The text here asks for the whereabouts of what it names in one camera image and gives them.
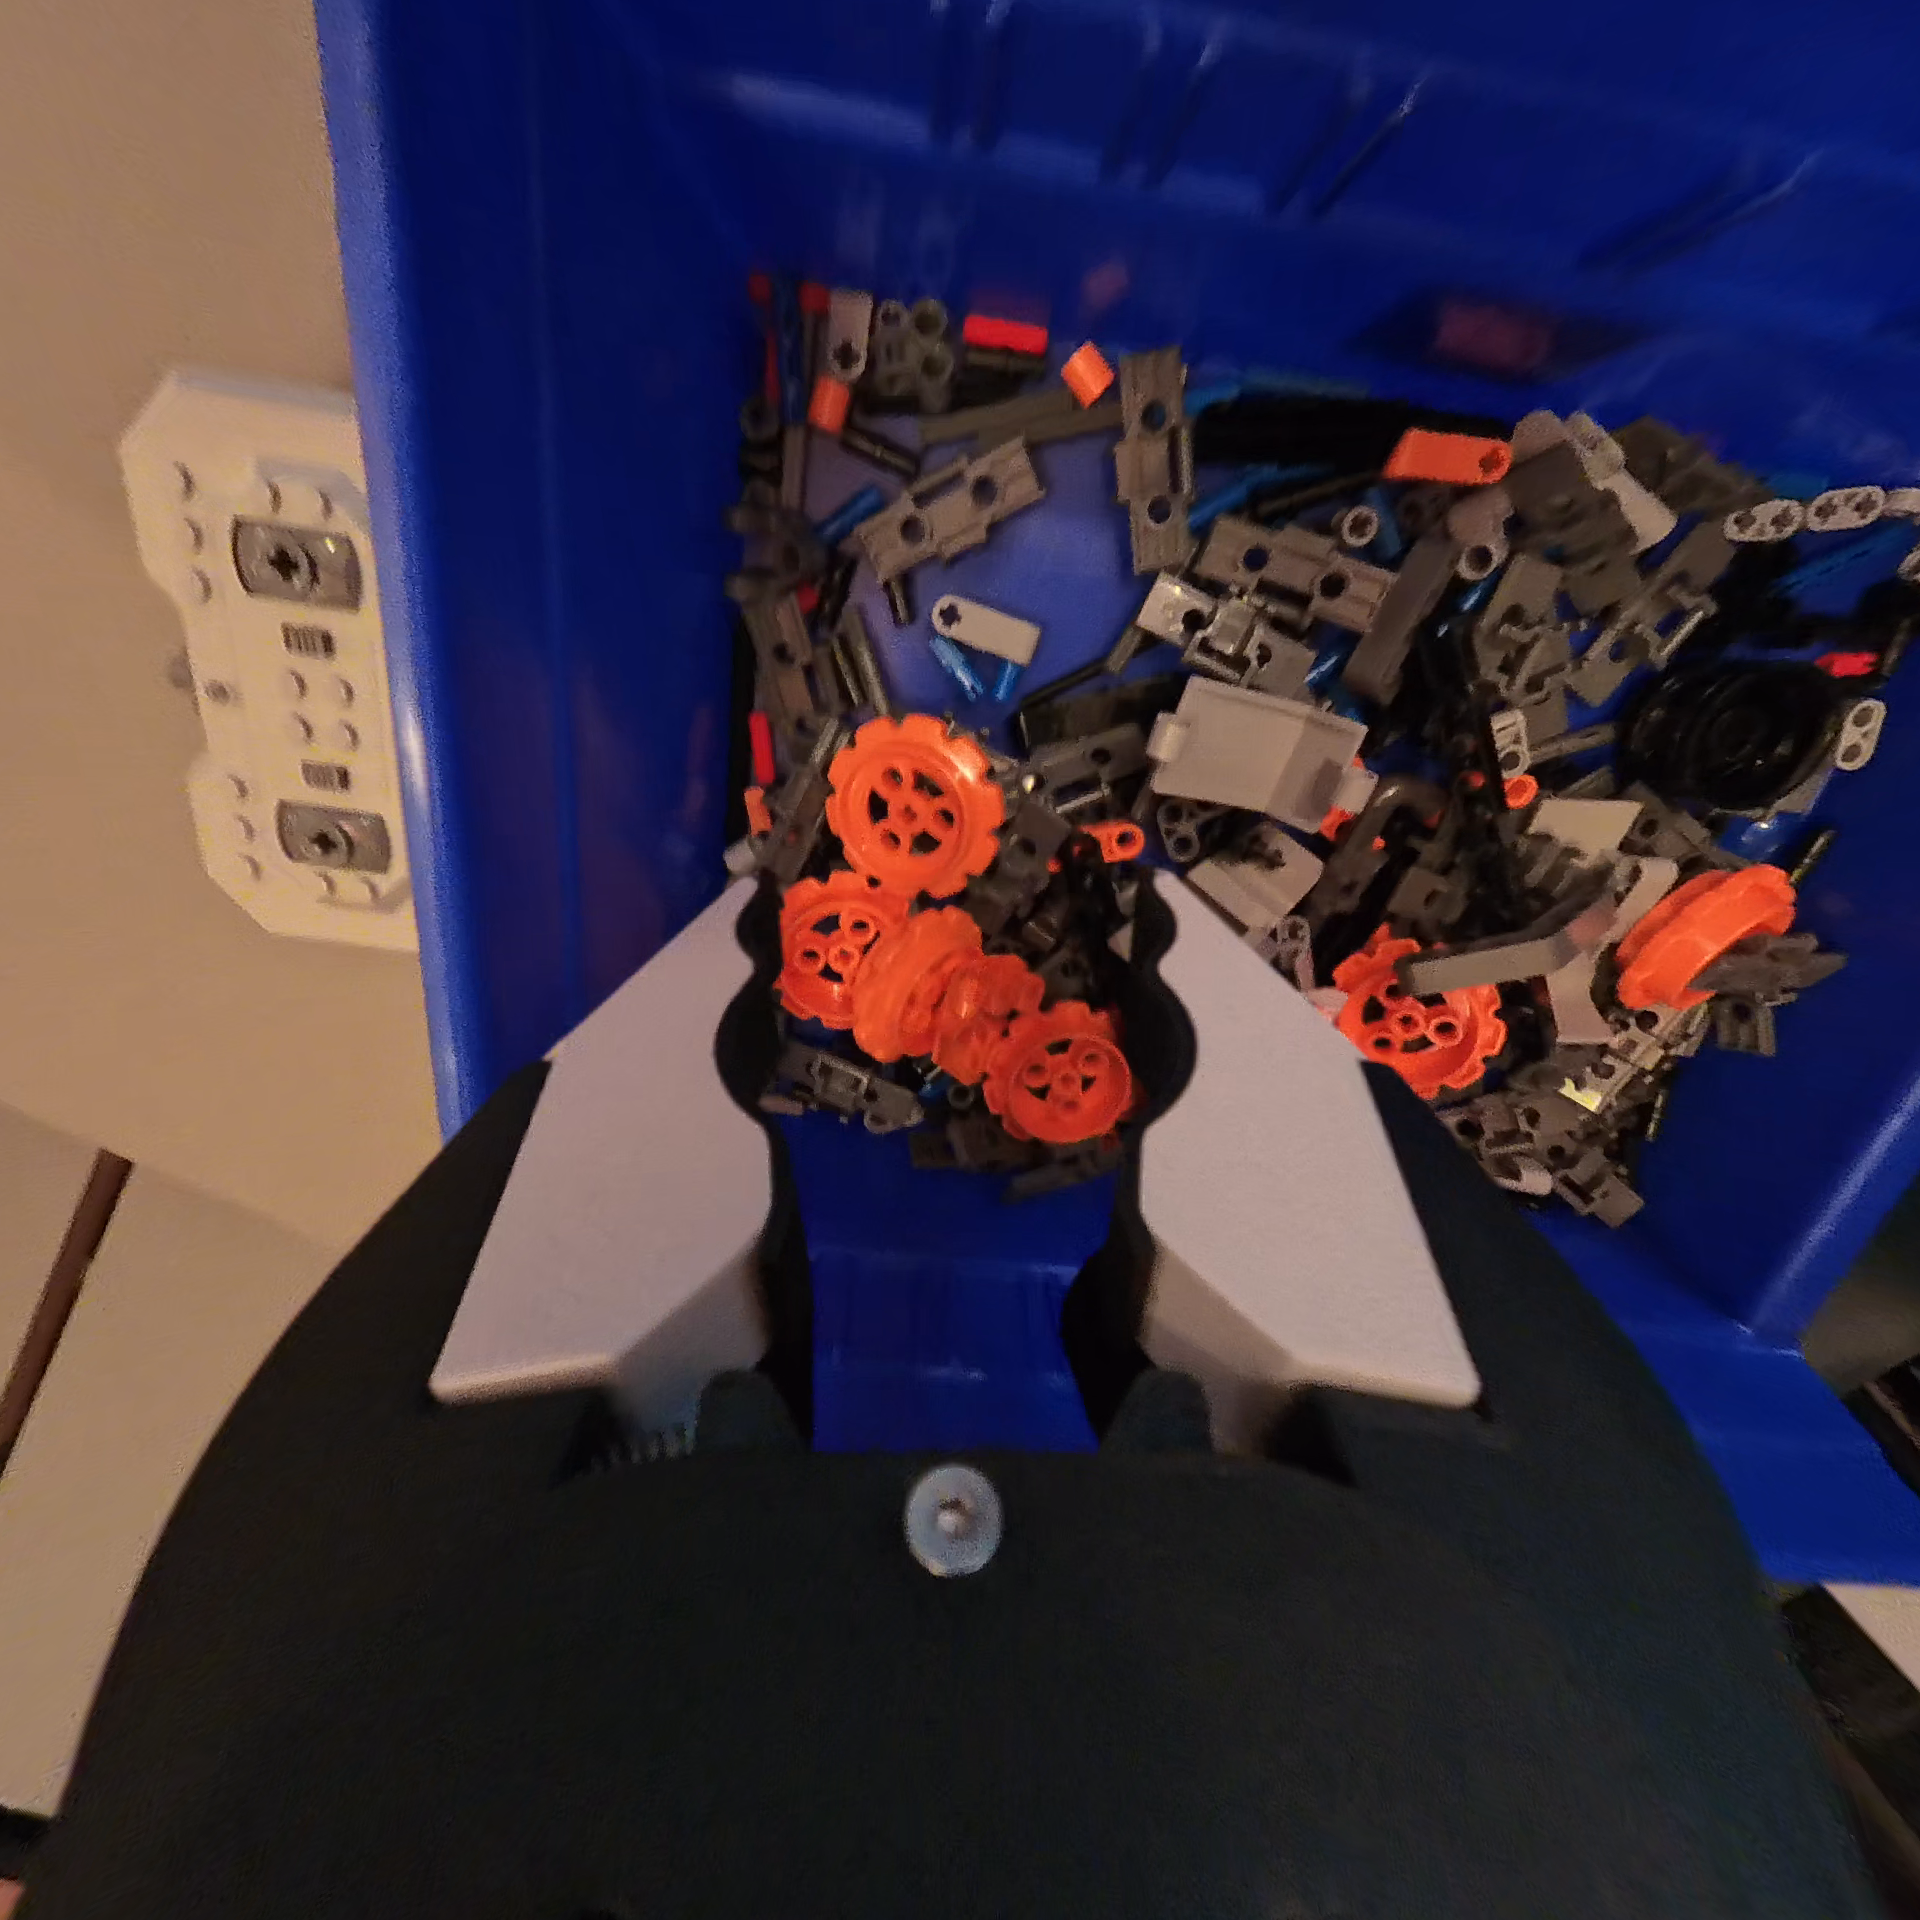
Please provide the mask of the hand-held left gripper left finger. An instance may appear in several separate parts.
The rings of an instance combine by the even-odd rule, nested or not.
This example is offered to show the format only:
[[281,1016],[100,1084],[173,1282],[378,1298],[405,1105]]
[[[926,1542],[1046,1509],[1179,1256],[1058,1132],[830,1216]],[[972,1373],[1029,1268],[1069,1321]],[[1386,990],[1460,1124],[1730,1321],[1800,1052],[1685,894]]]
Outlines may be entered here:
[[440,1402],[594,1388],[692,1426],[761,1369],[811,1432],[811,1282],[784,1144],[777,888],[736,879],[547,1056],[427,1377]]

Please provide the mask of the blue plastic bin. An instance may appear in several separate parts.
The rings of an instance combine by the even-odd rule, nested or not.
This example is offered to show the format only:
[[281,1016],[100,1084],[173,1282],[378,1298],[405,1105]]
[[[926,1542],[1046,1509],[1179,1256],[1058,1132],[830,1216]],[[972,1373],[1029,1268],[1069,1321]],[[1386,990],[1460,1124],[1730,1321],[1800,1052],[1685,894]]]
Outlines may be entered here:
[[[456,1132],[722,886],[753,271],[1915,480],[1915,4],[318,4]],[[1915,1586],[1800,1336],[1915,1172],[1915,644],[1818,818],[1848,968],[1540,1225],[1779,1580]],[[789,1132],[835,1448],[1086,1448],[1036,1207]]]

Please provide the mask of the pile of toy building parts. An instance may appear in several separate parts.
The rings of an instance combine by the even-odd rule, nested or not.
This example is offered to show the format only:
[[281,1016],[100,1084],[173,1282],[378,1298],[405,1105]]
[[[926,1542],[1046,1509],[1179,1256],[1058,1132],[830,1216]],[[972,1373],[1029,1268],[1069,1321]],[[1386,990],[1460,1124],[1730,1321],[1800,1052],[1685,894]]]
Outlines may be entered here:
[[749,288],[764,1116],[1009,1197],[1109,1172],[1166,869],[1498,1185],[1618,1226],[1680,1069],[1842,968],[1797,826],[1915,646],[1915,487]]

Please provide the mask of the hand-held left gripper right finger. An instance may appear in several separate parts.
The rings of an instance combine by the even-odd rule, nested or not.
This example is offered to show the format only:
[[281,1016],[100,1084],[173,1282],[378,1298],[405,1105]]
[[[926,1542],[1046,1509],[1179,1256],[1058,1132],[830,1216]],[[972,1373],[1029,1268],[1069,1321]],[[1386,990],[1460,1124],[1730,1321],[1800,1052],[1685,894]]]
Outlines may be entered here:
[[1104,1244],[1068,1290],[1097,1440],[1188,1382],[1216,1450],[1347,1393],[1470,1412],[1482,1373],[1357,1048],[1184,879],[1150,874],[1121,970],[1144,1093]]

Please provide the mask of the white toy hub brick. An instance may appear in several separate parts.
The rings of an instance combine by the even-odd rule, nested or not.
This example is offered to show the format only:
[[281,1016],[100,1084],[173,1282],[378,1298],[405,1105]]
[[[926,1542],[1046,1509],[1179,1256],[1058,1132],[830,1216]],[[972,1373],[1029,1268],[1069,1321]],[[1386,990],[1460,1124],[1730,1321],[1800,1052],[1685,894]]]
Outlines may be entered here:
[[172,367],[118,464],[137,554],[180,622],[206,874],[283,940],[417,954],[352,396]]

